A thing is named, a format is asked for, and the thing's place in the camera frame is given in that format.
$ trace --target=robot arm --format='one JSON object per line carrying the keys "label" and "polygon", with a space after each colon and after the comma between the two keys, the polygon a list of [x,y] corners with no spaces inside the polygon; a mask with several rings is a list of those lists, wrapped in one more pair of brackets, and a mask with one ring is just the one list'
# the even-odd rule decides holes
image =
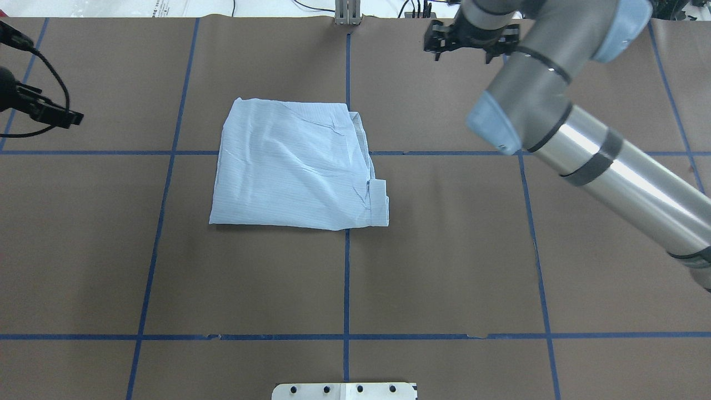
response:
{"label": "robot arm", "polygon": [[[518,43],[513,12],[536,23]],[[424,47],[439,55],[484,48],[511,57],[466,119],[504,154],[527,149],[632,223],[711,292],[711,200],[565,97],[585,63],[618,56],[652,13],[649,0],[464,0],[452,26],[433,21]]]}

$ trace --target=silver metal tube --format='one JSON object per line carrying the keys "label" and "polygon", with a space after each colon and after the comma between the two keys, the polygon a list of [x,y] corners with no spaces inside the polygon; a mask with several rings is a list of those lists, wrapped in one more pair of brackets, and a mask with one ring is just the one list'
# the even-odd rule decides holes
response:
{"label": "silver metal tube", "polygon": [[627,141],[607,171],[582,188],[669,253],[711,246],[711,200]]}
{"label": "silver metal tube", "polygon": [[[533,154],[667,252],[691,256],[711,248],[711,199],[583,109],[573,107]],[[680,261],[711,290],[708,259]]]}

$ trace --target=metal bracket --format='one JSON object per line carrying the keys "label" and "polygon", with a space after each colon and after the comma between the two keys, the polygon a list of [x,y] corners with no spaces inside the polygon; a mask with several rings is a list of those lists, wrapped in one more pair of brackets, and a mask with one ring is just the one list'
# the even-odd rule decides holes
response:
{"label": "metal bracket", "polygon": [[272,400],[417,400],[417,384],[280,384]]}
{"label": "metal bracket", "polygon": [[360,0],[336,0],[336,25],[360,25]]}
{"label": "metal bracket", "polygon": [[500,36],[496,41],[484,45],[471,40],[466,26],[457,26],[455,23],[445,26],[444,22],[434,19],[430,21],[429,28],[424,33],[424,50],[434,53],[434,60],[439,61],[439,56],[445,51],[454,51],[462,47],[483,48],[486,51],[486,63],[489,64],[494,57],[502,54],[509,56],[516,49],[520,30],[518,23],[507,25],[500,30]]}

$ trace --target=folded shirt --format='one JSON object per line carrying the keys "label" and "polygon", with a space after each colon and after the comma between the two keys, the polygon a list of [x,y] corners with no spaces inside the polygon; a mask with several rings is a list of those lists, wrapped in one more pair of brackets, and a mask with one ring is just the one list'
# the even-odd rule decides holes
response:
{"label": "folded shirt", "polygon": [[357,112],[238,98],[223,125],[210,223],[337,231],[388,225]]}

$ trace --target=black band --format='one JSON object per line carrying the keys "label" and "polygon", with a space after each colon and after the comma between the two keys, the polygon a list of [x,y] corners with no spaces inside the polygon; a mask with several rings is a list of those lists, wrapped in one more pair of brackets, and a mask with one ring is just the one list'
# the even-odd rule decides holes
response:
{"label": "black band", "polygon": [[608,128],[605,141],[600,150],[592,156],[582,167],[568,175],[561,175],[563,179],[573,186],[584,186],[602,175],[619,156],[624,139],[619,133]]}
{"label": "black band", "polygon": [[523,54],[528,54],[529,56],[535,58],[536,60],[539,60],[543,65],[547,66],[549,70],[553,70],[556,74],[560,75],[561,78],[565,81],[566,84],[570,85],[570,82],[572,81],[570,75],[568,75],[567,72],[561,67],[560,65],[556,64],[553,60],[550,58],[544,56],[541,53],[538,53],[537,51],[525,47],[525,46],[517,46],[516,51],[519,53]]}
{"label": "black band", "polygon": [[482,10],[483,12],[490,14],[490,15],[498,15],[498,16],[508,15],[508,14],[511,14],[514,11],[516,11],[516,10],[513,10],[513,11],[507,11],[505,13],[497,13],[497,12],[485,9],[484,7],[481,6],[481,4],[479,4],[479,2],[477,0],[472,0],[472,1],[474,2],[474,5],[477,6],[480,10]]}
{"label": "black band", "polygon": [[555,123],[553,128],[550,131],[548,131],[547,134],[545,134],[543,139],[541,139],[533,147],[528,149],[528,151],[533,153],[536,150],[539,150],[541,147],[543,147],[546,143],[548,143],[550,138],[553,137],[553,135],[555,135],[560,130],[560,127],[563,126],[563,124],[565,124],[565,121],[568,120],[568,117],[570,116],[571,111],[573,111],[573,103],[569,102],[568,107],[565,109],[565,112],[563,113],[563,115],[560,116],[560,119],[558,120],[558,122]]}
{"label": "black band", "polygon": [[689,268],[706,268],[711,265],[711,246],[688,256],[677,256],[672,253],[669,253],[669,255]]}

